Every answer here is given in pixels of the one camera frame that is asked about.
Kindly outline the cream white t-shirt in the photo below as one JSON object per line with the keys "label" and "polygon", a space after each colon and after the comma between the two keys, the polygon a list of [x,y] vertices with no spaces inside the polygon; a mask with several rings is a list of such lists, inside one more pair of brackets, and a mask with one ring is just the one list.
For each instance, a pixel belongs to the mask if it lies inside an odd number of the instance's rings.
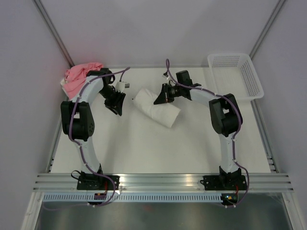
{"label": "cream white t-shirt", "polygon": [[63,78],[61,81],[60,81],[60,85],[61,85],[61,88],[62,88],[62,90],[64,91],[64,92],[66,92],[66,90],[65,90],[65,85],[66,85],[66,79],[65,78]]}

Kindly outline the white plastic basket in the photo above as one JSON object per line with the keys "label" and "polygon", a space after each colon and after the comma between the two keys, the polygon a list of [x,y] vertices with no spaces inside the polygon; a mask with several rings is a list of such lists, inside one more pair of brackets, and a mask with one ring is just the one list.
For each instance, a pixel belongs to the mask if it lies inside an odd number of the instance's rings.
{"label": "white plastic basket", "polygon": [[217,94],[231,93],[241,102],[263,98],[264,91],[249,55],[210,54],[207,61]]}

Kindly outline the white and green t-shirt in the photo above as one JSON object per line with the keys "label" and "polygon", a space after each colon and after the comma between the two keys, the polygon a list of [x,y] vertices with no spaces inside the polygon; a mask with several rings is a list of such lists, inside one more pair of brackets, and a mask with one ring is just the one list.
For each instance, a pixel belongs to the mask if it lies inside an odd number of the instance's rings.
{"label": "white and green t-shirt", "polygon": [[146,88],[141,88],[133,100],[136,108],[155,122],[171,128],[181,109],[170,103],[154,105],[157,95]]}

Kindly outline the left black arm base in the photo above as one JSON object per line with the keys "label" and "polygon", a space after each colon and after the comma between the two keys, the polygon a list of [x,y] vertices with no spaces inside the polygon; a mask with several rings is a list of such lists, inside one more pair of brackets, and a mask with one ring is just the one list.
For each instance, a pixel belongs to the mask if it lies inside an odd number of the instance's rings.
{"label": "left black arm base", "polygon": [[101,176],[97,176],[94,174],[83,174],[78,178],[77,190],[105,190],[105,191],[113,191],[118,190],[118,186],[120,184],[118,175],[107,175],[113,182],[115,187],[113,187],[112,182]]}

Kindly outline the pink t-shirt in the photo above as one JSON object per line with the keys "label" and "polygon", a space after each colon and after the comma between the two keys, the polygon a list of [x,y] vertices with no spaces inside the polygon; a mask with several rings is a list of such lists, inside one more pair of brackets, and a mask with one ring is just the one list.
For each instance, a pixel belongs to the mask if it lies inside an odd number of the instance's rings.
{"label": "pink t-shirt", "polygon": [[72,99],[78,94],[85,83],[86,75],[91,70],[100,70],[103,67],[102,63],[90,62],[86,64],[76,65],[65,72],[66,79],[65,94],[69,99]]}

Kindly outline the aluminium mounting rail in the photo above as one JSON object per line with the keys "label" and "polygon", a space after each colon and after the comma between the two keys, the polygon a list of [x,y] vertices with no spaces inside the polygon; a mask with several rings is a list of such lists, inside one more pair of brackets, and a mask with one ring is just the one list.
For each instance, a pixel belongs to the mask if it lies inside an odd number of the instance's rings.
{"label": "aluminium mounting rail", "polygon": [[[293,192],[290,177],[285,173],[251,173],[246,177],[252,193]],[[123,192],[201,192],[212,185],[205,174],[120,174],[119,190]],[[35,178],[35,192],[74,192],[77,180],[69,173],[41,173]]]}

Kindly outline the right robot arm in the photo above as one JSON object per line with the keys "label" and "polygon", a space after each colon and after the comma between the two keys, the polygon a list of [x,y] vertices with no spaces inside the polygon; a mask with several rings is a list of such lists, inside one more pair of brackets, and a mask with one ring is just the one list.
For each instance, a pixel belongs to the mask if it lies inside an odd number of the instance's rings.
{"label": "right robot arm", "polygon": [[219,184],[224,189],[230,189],[236,184],[236,177],[233,173],[240,172],[235,160],[234,139],[243,124],[243,117],[236,98],[231,93],[216,95],[200,84],[194,84],[187,70],[177,72],[176,77],[177,80],[171,78],[174,85],[171,83],[162,85],[154,105],[172,103],[176,97],[184,97],[209,108],[211,124],[219,135],[221,145]]}

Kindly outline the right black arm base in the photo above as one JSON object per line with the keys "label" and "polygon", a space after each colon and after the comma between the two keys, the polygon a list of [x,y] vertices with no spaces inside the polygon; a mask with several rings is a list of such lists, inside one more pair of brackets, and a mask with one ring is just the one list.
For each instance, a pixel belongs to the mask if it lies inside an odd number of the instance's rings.
{"label": "right black arm base", "polygon": [[244,175],[234,179],[222,179],[219,175],[207,175],[203,176],[200,183],[204,186],[206,191],[246,190],[248,186]]}

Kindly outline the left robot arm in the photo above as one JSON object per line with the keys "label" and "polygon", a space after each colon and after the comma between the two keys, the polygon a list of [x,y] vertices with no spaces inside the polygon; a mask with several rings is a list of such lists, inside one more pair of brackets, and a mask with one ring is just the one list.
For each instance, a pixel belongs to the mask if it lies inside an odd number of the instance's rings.
{"label": "left robot arm", "polygon": [[62,130],[79,150],[83,163],[82,173],[91,174],[88,184],[95,190],[104,186],[105,179],[93,145],[95,122],[91,104],[100,94],[104,98],[105,107],[115,115],[121,116],[126,97],[124,91],[130,87],[130,84],[124,82],[122,78],[115,86],[112,83],[115,81],[115,75],[123,76],[127,70],[115,73],[108,68],[89,71],[76,95],[60,105]]}

